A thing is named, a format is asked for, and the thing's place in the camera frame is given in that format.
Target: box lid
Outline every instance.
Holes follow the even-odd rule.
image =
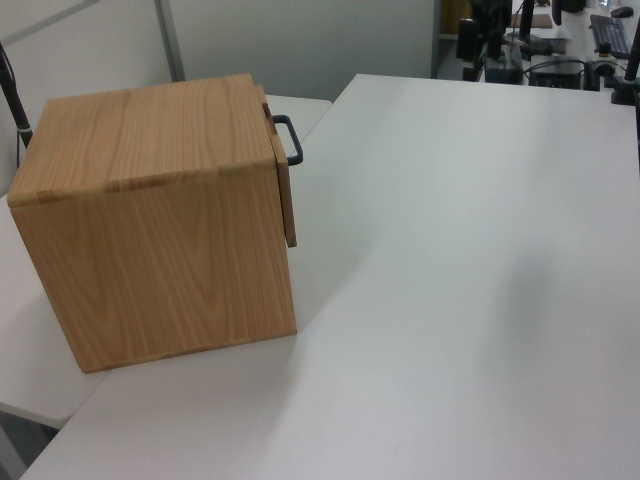
[[[250,75],[50,100],[10,207],[275,168]]]

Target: wooden panel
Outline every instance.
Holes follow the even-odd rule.
[[[276,158],[276,170],[278,172],[278,187],[280,189],[280,205],[282,207],[282,221],[284,223],[284,236],[287,240],[287,246],[289,248],[298,245],[296,239],[296,225],[293,215],[293,199],[291,197],[291,180],[289,178],[289,161],[287,160],[287,154],[284,152],[278,130],[273,123],[273,117],[271,110],[269,110],[269,103],[267,102],[267,96],[264,93],[262,85],[256,86],[258,93],[258,99],[262,103],[265,113],[265,126],[271,138],[271,146],[273,147],[273,153]]]
[[[296,332],[273,163],[12,214],[84,372]]]
[[[468,0],[443,0],[440,17],[440,33],[457,35],[461,18],[471,15]]]
[[[50,100],[8,196],[11,207],[269,169],[250,75]]]

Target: keyboard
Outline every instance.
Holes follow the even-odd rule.
[[[619,18],[591,15],[591,28],[596,40],[596,51],[601,43],[611,44],[611,55],[618,59],[628,59],[631,43]]]

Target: desk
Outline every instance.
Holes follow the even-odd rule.
[[[357,76],[291,170],[298,336],[113,370],[24,479],[639,478],[635,117],[585,95]]]
[[[633,37],[638,26],[638,19],[640,18],[640,1],[628,0],[622,3],[623,5],[632,6],[635,10],[632,17],[621,19],[627,36],[629,37],[629,42],[633,43]],[[611,8],[594,7],[585,8],[578,13],[562,12],[563,28],[566,28],[571,34],[571,40],[567,42],[566,55],[577,57],[581,60],[593,58],[596,50],[596,41],[593,37],[593,31],[589,28],[591,26],[591,15],[608,17],[610,16],[609,13],[611,10]],[[620,60],[618,63],[626,65],[627,60]]]
[[[521,1],[513,2],[513,13],[516,13],[520,9]],[[587,4],[594,4],[594,0],[590,0]],[[633,43],[633,37],[636,32],[636,28],[638,25],[638,19],[640,18],[640,0],[628,0],[623,2],[624,5],[631,6],[634,8],[635,13],[632,17],[623,18],[622,23],[625,28],[625,32],[629,37],[629,41]],[[583,61],[591,61],[597,59],[597,54],[595,54],[596,50],[596,42],[593,37],[593,31],[589,28],[591,26],[591,15],[603,15],[609,16],[612,8],[594,6],[590,8],[585,8],[581,12],[578,13],[568,13],[562,12],[562,26],[555,26],[551,30],[546,29],[533,29],[532,34],[541,36],[543,38],[554,38],[556,37],[555,32],[564,32],[570,36],[570,39],[566,43],[566,52],[563,55],[575,57]],[[551,15],[550,7],[541,7],[536,5],[534,8],[535,14],[548,14]],[[512,29],[507,29],[507,34],[510,34]],[[620,66],[626,66],[627,60],[616,60],[614,57],[610,56],[607,60],[617,63],[618,68],[616,69],[616,75],[624,76],[624,70],[620,68]],[[529,62],[523,62],[523,68],[526,70],[529,68]],[[485,72],[482,72],[481,82],[485,81]],[[528,81],[523,79],[523,84],[528,85]],[[601,86],[604,86],[604,79],[601,81]]]
[[[267,96],[303,139],[331,102]],[[293,152],[281,132],[285,151]],[[0,198],[0,410],[61,428],[107,372],[83,374],[33,268],[6,197]]]

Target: box side panel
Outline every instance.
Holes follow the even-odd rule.
[[[296,331],[275,169],[12,213],[85,372]]]

